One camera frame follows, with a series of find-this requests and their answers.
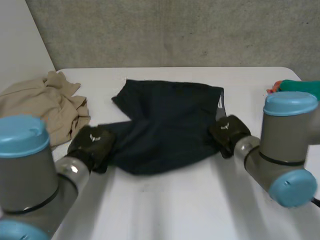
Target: clothing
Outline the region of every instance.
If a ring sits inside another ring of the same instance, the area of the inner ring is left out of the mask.
[[[320,81],[284,80],[280,83],[278,92],[305,92],[316,96],[320,101]]]
[[[80,86],[55,71],[46,79],[18,82],[0,94],[0,118],[19,114],[39,117],[46,123],[50,145],[63,144],[90,121],[86,98],[72,96]]]
[[[127,80],[112,100],[132,121],[103,125],[116,141],[98,172],[115,165],[134,175],[160,174],[217,153],[209,126],[226,116],[223,92],[200,83]]]

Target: red object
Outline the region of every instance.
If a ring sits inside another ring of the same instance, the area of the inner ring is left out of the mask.
[[[275,84],[273,85],[272,89],[267,89],[266,92],[268,94],[275,93],[278,90],[278,88],[280,87],[281,83],[282,83],[282,81],[276,81]]]

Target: green object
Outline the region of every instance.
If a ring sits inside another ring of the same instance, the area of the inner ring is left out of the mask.
[[[320,81],[293,81],[284,80],[280,84],[278,92],[304,92],[309,93],[320,101]]]

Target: beige cloth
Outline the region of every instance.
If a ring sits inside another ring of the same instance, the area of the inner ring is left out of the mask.
[[[47,79],[13,84],[0,94],[0,117],[19,114],[40,117],[50,134],[50,145],[63,144],[90,121],[86,98],[72,96],[80,86],[55,71],[50,71]]]

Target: concrete wall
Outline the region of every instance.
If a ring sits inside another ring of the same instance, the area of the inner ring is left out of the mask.
[[[282,66],[320,80],[318,0],[26,0],[57,70]]]

